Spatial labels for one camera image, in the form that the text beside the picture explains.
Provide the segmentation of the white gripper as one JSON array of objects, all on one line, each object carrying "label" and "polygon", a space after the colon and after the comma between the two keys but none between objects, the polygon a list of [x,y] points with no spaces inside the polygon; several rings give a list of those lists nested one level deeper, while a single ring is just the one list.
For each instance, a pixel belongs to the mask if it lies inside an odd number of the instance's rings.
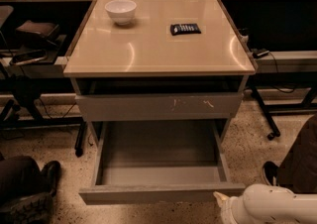
[{"label": "white gripper", "polygon": [[242,197],[229,197],[214,191],[213,195],[221,208],[221,219],[224,224],[246,224],[247,213]]}]

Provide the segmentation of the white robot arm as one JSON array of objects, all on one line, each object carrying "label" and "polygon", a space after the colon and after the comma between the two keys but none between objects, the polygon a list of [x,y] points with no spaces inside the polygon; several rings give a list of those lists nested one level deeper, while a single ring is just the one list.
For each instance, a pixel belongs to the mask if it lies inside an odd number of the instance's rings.
[{"label": "white robot arm", "polygon": [[248,186],[240,196],[213,193],[224,224],[266,224],[289,221],[317,224],[317,195],[296,194],[265,184]]}]

